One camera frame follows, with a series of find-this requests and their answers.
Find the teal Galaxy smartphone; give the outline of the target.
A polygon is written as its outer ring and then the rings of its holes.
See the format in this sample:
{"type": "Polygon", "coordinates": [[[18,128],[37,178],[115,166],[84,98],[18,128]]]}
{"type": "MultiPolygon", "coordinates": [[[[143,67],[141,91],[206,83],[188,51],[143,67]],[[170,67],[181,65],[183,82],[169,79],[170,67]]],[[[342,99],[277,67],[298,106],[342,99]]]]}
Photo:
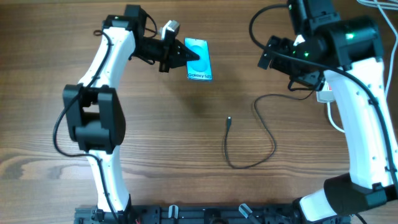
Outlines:
{"type": "Polygon", "coordinates": [[[189,80],[212,81],[208,42],[186,37],[185,46],[199,56],[198,60],[187,62],[187,78],[189,80]]]}

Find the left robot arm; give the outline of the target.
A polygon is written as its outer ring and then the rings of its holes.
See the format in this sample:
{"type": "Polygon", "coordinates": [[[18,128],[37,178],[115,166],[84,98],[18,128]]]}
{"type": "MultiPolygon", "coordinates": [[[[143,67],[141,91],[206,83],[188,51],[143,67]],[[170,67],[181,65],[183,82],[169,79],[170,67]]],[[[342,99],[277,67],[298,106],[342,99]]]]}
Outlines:
{"type": "Polygon", "coordinates": [[[177,39],[180,24],[170,20],[154,35],[147,37],[150,15],[139,5],[128,4],[124,14],[108,15],[101,29],[99,49],[90,68],[76,85],[63,90],[64,108],[53,137],[57,137],[63,118],[68,132],[91,166],[98,193],[98,203],[91,208],[75,210],[75,223],[138,223],[131,195],[123,179],[120,150],[126,133],[126,120],[117,89],[128,61],[136,57],[160,72],[185,66],[199,60],[199,55],[177,39]]]}

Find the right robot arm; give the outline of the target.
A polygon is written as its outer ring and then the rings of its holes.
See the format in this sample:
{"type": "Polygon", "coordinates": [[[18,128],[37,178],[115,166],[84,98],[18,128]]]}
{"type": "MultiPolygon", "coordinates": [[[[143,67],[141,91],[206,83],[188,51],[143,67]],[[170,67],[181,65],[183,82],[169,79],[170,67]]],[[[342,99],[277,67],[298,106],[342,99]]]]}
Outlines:
{"type": "Polygon", "coordinates": [[[383,83],[377,23],[368,16],[343,20],[331,1],[288,1],[293,29],[303,41],[271,37],[261,68],[319,91],[329,85],[349,150],[349,172],[298,198],[294,223],[316,223],[385,205],[397,198],[397,142],[383,83]]]}

